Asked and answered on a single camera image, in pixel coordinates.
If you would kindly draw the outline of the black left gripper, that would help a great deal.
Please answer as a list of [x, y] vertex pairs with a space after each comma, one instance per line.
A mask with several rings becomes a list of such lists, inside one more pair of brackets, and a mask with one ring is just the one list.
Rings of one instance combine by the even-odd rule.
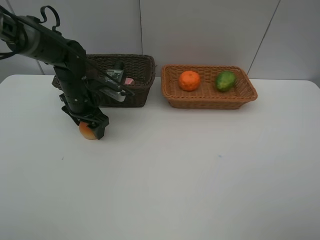
[[109, 118], [98, 107], [87, 113], [74, 113], [63, 93], [59, 95], [59, 98], [64, 103], [62, 111], [69, 115], [77, 126], [80, 122], [89, 123], [93, 126], [93, 133], [98, 140], [104, 137], [105, 128], [109, 125]]

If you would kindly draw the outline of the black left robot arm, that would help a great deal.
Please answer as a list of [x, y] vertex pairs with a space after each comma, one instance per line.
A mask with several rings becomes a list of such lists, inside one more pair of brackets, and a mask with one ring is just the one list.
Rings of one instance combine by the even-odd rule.
[[62, 110], [77, 126], [85, 125], [92, 139], [101, 139], [109, 118], [102, 113], [96, 101], [96, 94], [90, 91], [86, 80], [86, 66], [90, 64], [86, 51], [75, 40], [64, 38], [57, 27], [60, 18], [56, 10], [48, 6], [56, 19], [56, 24], [48, 29], [42, 24], [47, 21], [46, 6], [41, 7], [40, 20], [34, 16], [17, 16], [4, 7], [0, 8], [0, 39], [9, 52], [2, 52], [0, 58], [8, 59], [22, 55], [53, 66], [64, 103]]

